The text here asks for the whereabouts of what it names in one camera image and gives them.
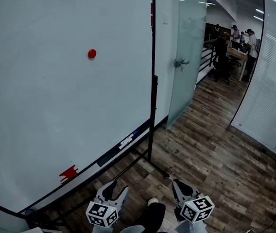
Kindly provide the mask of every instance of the ceiling light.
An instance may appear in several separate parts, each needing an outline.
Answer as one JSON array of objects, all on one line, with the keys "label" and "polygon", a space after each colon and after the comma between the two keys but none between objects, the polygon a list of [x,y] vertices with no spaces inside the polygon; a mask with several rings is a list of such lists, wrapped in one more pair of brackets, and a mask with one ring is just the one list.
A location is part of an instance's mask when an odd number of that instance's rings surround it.
[{"label": "ceiling light", "polygon": [[264,12],[262,10],[256,9],[258,12],[264,14]]},{"label": "ceiling light", "polygon": [[199,3],[203,3],[203,4],[207,4],[207,5],[215,5],[214,3],[211,3],[211,2],[199,2]]},{"label": "ceiling light", "polygon": [[259,19],[260,21],[263,21],[262,18],[259,18],[259,17],[256,17],[256,16],[254,16],[254,18]]}]

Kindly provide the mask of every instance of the door handle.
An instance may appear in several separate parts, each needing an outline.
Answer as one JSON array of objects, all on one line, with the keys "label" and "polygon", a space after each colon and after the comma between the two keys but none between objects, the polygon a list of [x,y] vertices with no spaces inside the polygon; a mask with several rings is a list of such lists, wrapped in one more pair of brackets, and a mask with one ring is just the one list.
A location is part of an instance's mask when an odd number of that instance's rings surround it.
[{"label": "door handle", "polygon": [[189,63],[190,63],[190,61],[185,62],[185,59],[183,58],[183,59],[180,59],[180,60],[175,60],[175,61],[173,62],[173,66],[174,66],[175,68],[178,68],[178,67],[181,67],[182,64],[187,65],[187,64],[189,64]]}]

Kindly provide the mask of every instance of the desk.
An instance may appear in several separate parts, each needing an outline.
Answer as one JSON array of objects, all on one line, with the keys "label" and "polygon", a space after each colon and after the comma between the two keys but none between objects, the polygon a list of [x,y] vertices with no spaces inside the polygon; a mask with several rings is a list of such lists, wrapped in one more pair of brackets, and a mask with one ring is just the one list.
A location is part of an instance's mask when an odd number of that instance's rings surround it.
[{"label": "desk", "polygon": [[240,60],[243,60],[243,61],[244,61],[243,68],[242,68],[242,70],[241,70],[240,79],[239,79],[239,82],[241,82],[242,77],[243,77],[243,74],[244,74],[244,71],[245,71],[246,62],[247,62],[247,60],[248,60],[247,55],[246,55],[246,54],[242,54],[242,53],[240,53],[240,52],[237,52],[237,50],[235,50],[235,49],[233,49],[233,48],[229,48],[229,47],[227,47],[226,53],[228,53],[228,54],[230,54],[230,55],[233,55],[233,56],[239,58]]}]

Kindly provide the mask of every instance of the glass wall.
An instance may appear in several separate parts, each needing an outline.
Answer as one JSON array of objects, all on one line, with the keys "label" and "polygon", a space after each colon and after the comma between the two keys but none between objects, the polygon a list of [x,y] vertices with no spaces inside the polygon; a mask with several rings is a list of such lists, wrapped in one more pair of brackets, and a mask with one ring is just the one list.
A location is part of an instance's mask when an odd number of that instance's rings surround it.
[{"label": "glass wall", "polygon": [[276,149],[276,0],[265,0],[257,67],[232,125],[267,148]]},{"label": "glass wall", "polygon": [[179,0],[179,27],[172,99],[167,129],[191,104],[200,67],[206,21],[207,0]]}]

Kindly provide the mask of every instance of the office chair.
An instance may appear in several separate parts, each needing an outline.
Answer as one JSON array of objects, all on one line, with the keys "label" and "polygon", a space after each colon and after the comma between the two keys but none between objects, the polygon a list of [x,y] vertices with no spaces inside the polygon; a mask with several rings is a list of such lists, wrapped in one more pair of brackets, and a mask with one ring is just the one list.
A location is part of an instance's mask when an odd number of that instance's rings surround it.
[{"label": "office chair", "polygon": [[240,60],[239,58],[237,58],[233,55],[230,55],[229,57],[230,57],[229,61],[230,61],[231,65],[237,65],[238,67],[241,66],[241,64],[239,63],[239,60]]},{"label": "office chair", "polygon": [[229,58],[226,56],[226,45],[225,40],[218,38],[215,44],[216,57],[218,57],[218,61],[216,58],[213,60],[214,65],[214,77],[215,82],[222,76],[225,78],[227,83],[230,83],[229,77],[231,76],[234,67],[229,63]]}]

